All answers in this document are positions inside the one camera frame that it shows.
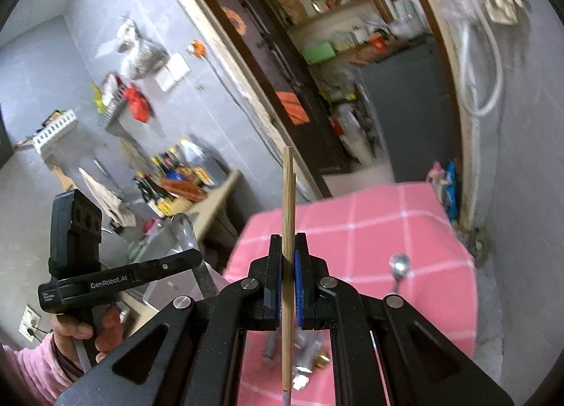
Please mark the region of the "person's left hand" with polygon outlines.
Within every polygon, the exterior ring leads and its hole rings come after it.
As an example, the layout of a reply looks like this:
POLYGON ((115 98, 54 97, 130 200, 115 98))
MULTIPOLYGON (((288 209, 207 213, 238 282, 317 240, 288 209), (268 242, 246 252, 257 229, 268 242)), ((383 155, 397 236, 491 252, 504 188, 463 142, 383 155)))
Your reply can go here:
POLYGON ((101 319, 101 325, 102 331, 94 336, 94 328, 85 322, 78 322, 75 318, 66 315, 51 316, 51 328, 58 351, 78 368, 81 365, 76 352, 75 341, 93 340, 98 362, 123 342, 124 329, 119 318, 119 311, 115 306, 106 310, 101 319))

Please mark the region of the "pink sleeved left forearm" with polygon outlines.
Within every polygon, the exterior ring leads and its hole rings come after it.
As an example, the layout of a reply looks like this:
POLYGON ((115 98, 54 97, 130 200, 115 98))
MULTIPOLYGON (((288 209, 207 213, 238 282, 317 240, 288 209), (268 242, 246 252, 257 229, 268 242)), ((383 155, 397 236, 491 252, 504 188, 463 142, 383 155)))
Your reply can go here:
POLYGON ((54 405, 74 379, 64 368, 66 359, 48 334, 34 349, 15 351, 1 346, 1 381, 12 405, 54 405))

